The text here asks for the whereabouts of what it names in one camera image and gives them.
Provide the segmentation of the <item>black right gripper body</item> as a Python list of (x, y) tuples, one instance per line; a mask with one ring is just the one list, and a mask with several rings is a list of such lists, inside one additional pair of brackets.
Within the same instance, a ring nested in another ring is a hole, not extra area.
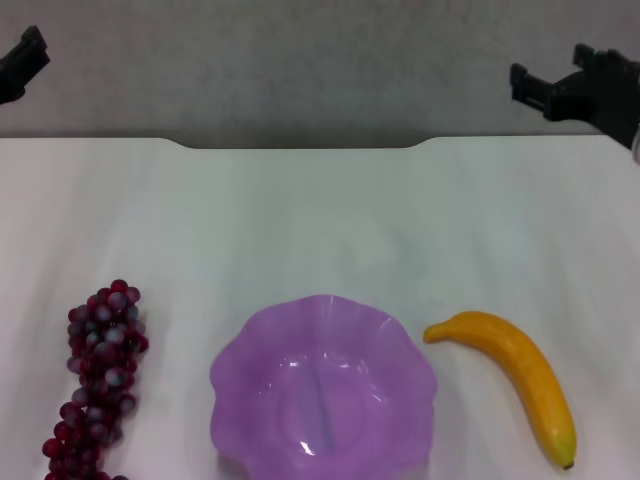
[(639, 63), (614, 49), (602, 70), (578, 70), (553, 84), (553, 121), (577, 120), (630, 149), (639, 131)]

